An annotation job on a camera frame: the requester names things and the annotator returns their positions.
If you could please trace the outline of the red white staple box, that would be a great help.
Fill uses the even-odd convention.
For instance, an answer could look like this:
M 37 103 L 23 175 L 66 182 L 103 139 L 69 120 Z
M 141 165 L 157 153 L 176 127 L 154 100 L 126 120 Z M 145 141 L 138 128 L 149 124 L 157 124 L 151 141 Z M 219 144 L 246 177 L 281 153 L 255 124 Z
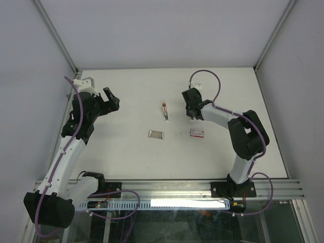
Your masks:
M 191 137 L 204 138 L 205 132 L 204 132 L 204 130 L 200 130 L 200 129 L 191 129 L 190 135 L 191 135 Z

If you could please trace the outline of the pink mini stapler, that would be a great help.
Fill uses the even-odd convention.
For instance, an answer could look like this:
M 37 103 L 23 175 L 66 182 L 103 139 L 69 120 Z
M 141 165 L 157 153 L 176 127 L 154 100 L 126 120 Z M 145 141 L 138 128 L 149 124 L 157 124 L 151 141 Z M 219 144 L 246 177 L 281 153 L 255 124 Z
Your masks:
M 162 106 L 162 111 L 163 111 L 164 121 L 165 121 L 165 122 L 169 122 L 170 119 L 169 119 L 169 114 L 168 114 L 168 110 L 167 110 L 167 105 L 166 105 L 166 103 L 163 102 L 163 103 L 161 104 L 161 106 Z

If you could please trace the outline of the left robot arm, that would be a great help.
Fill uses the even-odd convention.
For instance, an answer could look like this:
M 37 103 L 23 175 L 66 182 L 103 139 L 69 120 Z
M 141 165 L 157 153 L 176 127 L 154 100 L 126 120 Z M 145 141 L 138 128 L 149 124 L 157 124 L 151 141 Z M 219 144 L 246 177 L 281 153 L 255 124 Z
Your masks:
M 107 101 L 93 92 L 74 95 L 55 159 L 38 189 L 26 193 L 23 200 L 36 226 L 67 228 L 80 203 L 91 194 L 99 197 L 106 191 L 104 175 L 96 172 L 86 172 L 73 188 L 67 188 L 76 162 L 94 131 L 94 122 L 100 116 L 119 110 L 119 98 L 109 88 L 103 91 Z

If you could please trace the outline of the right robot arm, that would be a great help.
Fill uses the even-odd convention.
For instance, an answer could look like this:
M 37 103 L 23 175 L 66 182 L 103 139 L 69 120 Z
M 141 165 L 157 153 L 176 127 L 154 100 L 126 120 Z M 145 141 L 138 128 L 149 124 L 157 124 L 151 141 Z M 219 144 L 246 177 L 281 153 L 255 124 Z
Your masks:
M 270 139 L 257 113 L 248 110 L 243 113 L 216 106 L 211 100 L 202 100 L 198 89 L 182 92 L 186 103 L 186 115 L 196 120 L 213 122 L 229 131 L 233 150 L 236 153 L 232 170 L 226 182 L 216 186 L 217 197 L 233 200 L 248 193 L 249 174 L 255 161 L 266 152 Z

